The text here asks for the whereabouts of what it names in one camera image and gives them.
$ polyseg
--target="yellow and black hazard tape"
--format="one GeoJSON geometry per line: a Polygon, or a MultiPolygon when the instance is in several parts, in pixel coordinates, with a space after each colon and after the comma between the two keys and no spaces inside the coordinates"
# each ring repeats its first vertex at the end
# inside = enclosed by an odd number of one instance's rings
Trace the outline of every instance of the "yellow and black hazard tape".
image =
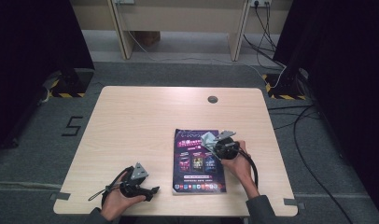
{"type": "Polygon", "coordinates": [[[85,92],[61,92],[59,91],[59,79],[53,82],[49,89],[49,97],[60,97],[60,98],[74,98],[74,97],[84,97],[85,92]]]}
{"type": "MultiPolygon", "coordinates": [[[[267,75],[263,75],[262,78],[266,80],[267,75]]],[[[273,99],[283,99],[283,100],[305,100],[303,94],[276,94],[274,88],[271,88],[271,85],[266,82],[265,89],[268,92],[268,96],[273,99]]]]}

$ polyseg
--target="gray carpet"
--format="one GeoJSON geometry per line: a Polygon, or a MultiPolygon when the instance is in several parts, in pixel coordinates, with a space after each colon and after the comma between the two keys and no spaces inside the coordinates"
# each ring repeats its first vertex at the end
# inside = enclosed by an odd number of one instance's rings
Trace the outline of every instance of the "gray carpet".
{"type": "MultiPolygon", "coordinates": [[[[54,214],[54,201],[49,197],[59,192],[104,86],[260,88],[268,108],[312,103],[270,99],[259,75],[244,65],[95,63],[95,67],[85,97],[50,98],[28,121],[19,138],[20,145],[0,149],[0,223],[81,223],[84,220],[85,216],[54,214]],[[73,116],[82,117],[71,123],[81,126],[78,135],[62,136],[75,132],[66,128],[73,116]]],[[[295,147],[293,126],[279,128],[292,123],[297,118],[292,114],[302,111],[303,108],[270,111],[288,177],[301,205],[297,216],[279,219],[281,223],[347,223],[302,162],[295,147]]],[[[340,157],[324,120],[315,108],[308,113],[312,115],[299,121],[296,132],[306,163],[355,223],[379,223],[378,211],[352,167],[340,157]]]]}

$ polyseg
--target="desk leg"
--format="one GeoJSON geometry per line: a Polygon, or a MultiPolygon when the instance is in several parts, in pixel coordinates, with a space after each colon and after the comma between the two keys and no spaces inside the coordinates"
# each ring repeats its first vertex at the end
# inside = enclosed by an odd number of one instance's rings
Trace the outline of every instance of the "desk leg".
{"type": "Polygon", "coordinates": [[[114,27],[116,29],[117,37],[119,38],[119,47],[122,53],[123,60],[128,60],[132,56],[134,40],[132,39],[129,31],[125,31],[125,27],[120,21],[119,12],[117,6],[113,2],[114,0],[107,0],[108,6],[111,11],[111,16],[114,22],[114,27]]]}
{"type": "Polygon", "coordinates": [[[228,43],[231,49],[231,58],[234,62],[238,61],[238,58],[239,58],[239,52],[240,52],[240,48],[242,47],[242,39],[245,33],[250,4],[251,4],[250,1],[244,0],[238,31],[237,33],[228,34],[228,43]]]}

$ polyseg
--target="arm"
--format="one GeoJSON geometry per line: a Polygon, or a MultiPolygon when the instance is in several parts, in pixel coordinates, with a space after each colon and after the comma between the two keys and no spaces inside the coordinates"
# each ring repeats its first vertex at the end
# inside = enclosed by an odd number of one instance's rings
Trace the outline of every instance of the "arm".
{"type": "Polygon", "coordinates": [[[130,206],[140,203],[145,199],[146,196],[144,195],[127,198],[120,193],[119,189],[113,189],[105,198],[102,210],[94,208],[85,220],[85,224],[112,223],[114,219],[120,217],[130,206]]]}
{"type": "MultiPolygon", "coordinates": [[[[240,148],[246,151],[246,142],[238,141],[240,148]]],[[[250,214],[251,222],[254,224],[262,223],[277,223],[274,210],[268,198],[265,195],[260,195],[256,184],[251,177],[250,164],[240,153],[233,160],[222,160],[221,163],[226,166],[231,173],[238,178],[247,194],[248,201],[246,202],[248,213],[250,214]]]]}

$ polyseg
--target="book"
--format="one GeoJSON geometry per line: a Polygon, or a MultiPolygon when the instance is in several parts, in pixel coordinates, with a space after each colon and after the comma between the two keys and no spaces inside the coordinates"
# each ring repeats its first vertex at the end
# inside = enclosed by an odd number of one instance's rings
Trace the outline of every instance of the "book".
{"type": "Polygon", "coordinates": [[[218,130],[175,130],[173,193],[216,194],[227,192],[224,167],[202,146],[205,133],[218,130]]]}

